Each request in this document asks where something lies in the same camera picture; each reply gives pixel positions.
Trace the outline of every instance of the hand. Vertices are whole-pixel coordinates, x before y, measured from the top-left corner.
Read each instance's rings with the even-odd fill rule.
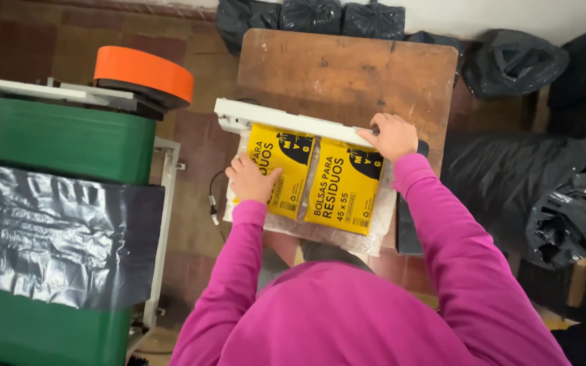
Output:
[[[263,204],[268,203],[281,173],[282,168],[275,168],[270,175],[261,175],[256,164],[243,152],[232,160],[232,166],[225,169],[225,175],[232,180],[230,189],[240,202],[253,200]]]
[[[356,133],[391,162],[394,163],[406,155],[417,153],[417,130],[402,117],[377,113],[370,121],[370,126],[379,127],[379,136],[363,129]]]

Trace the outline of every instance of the yellow package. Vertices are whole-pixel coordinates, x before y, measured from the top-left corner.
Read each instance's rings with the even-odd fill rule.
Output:
[[[263,175],[282,168],[268,200],[268,212],[297,219],[315,142],[313,135],[253,123],[246,153]]]
[[[304,220],[369,235],[383,166],[372,148],[323,138]]]

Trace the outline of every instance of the black garbage bag logo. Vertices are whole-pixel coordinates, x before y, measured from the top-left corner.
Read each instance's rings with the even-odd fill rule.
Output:
[[[309,162],[313,137],[277,134],[277,138],[279,139],[279,149],[284,155],[304,165]]]
[[[384,165],[384,157],[378,152],[365,152],[356,148],[349,148],[350,163],[356,171],[366,177],[379,180],[381,167]]]

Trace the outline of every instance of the orange roller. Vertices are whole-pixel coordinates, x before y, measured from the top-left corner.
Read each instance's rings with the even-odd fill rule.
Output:
[[[182,66],[132,48],[98,49],[94,83],[98,87],[132,91],[164,106],[186,107],[193,96],[193,75]]]

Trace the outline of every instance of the tiled floor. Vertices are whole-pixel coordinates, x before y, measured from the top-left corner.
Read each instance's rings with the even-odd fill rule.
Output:
[[[223,247],[219,228],[208,216],[208,190],[211,178],[236,152],[238,136],[220,129],[213,109],[217,97],[233,96],[239,58],[227,52],[213,23],[0,0],[2,79],[33,83],[53,76],[87,84],[97,49],[107,45],[134,47],[164,57],[183,65],[196,78],[191,106],[169,113],[157,131],[159,137],[181,144],[180,160],[187,165],[177,175],[163,281],[163,301],[170,304],[165,325],[177,329],[207,286]],[[521,103],[519,98],[475,100],[459,81],[449,129],[520,129]],[[159,172],[152,176],[159,177]],[[217,199],[224,196],[226,184],[223,175],[215,180],[212,193]],[[226,234],[229,226],[223,223],[221,229]],[[276,246],[286,262],[296,262],[294,246]],[[370,257],[369,265],[380,276],[437,306],[422,259],[384,248],[380,257]]]

